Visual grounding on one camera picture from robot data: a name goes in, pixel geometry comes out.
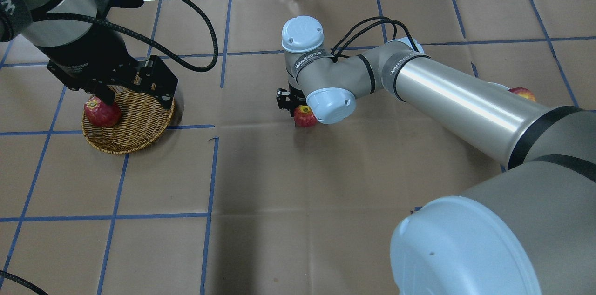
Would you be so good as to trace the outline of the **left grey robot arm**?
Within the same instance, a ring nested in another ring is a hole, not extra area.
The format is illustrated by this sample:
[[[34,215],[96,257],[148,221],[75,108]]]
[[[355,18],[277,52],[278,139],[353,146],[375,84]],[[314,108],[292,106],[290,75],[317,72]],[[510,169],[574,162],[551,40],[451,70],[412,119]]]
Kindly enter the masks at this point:
[[[172,106],[177,78],[155,55],[132,57],[95,0],[1,0],[1,41],[22,35],[49,59],[47,69],[72,91],[113,104],[113,87]]]

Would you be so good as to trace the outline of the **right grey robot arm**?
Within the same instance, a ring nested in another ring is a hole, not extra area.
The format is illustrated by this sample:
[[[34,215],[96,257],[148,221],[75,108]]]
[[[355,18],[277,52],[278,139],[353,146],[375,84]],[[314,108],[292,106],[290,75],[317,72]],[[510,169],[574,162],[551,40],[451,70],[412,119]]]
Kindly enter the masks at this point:
[[[448,155],[505,168],[398,223],[389,256],[401,295],[595,293],[594,111],[514,95],[437,62],[410,34],[342,61],[324,38],[311,16],[283,26],[289,89],[278,90],[279,108],[307,105],[332,125],[357,99],[385,91],[413,117],[398,123],[394,141],[378,121],[371,130],[419,178],[438,179],[455,163]]]

